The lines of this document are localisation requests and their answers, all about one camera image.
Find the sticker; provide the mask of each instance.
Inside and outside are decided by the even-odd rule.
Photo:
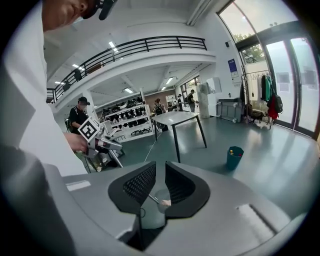
[[[87,142],[90,142],[100,131],[100,125],[92,116],[90,116],[79,127],[78,131]]]

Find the window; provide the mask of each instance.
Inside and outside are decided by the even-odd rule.
[[[265,62],[265,54],[262,50],[260,44],[254,45],[250,48],[247,48],[241,52],[242,58],[244,59],[245,64]]]
[[[297,21],[297,17],[282,0],[235,0],[258,33],[268,28]]]
[[[234,3],[231,3],[223,12],[221,12],[220,17],[227,25],[236,43],[255,34],[248,23],[247,18]]]
[[[298,20],[282,0],[235,0],[220,17],[236,43],[255,32]]]

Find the black railing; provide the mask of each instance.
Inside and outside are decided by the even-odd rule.
[[[133,54],[165,48],[192,48],[207,51],[205,39],[192,36],[155,36],[122,43],[116,45],[114,48],[108,48],[86,60],[79,65],[79,67],[75,67],[75,69],[68,74],[55,89],[47,89],[47,96],[50,96],[50,98],[47,98],[47,103],[55,103],[70,86],[80,81],[83,77],[104,67],[108,63],[122,60]]]

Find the red bag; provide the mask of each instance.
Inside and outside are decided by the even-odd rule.
[[[276,96],[274,94],[272,94],[270,101],[271,102],[268,109],[268,115],[275,120],[279,117],[279,115],[276,111]]]

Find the white cloth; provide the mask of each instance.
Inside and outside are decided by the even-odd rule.
[[[18,147],[35,155],[42,163],[56,166],[62,176],[86,174],[83,163],[71,150],[51,108],[46,104],[47,63],[44,57],[41,2],[15,32],[3,61],[13,86],[35,109],[30,122],[23,127],[25,131]],[[12,95],[6,97],[15,100]],[[20,125],[19,116],[12,117],[12,125]]]

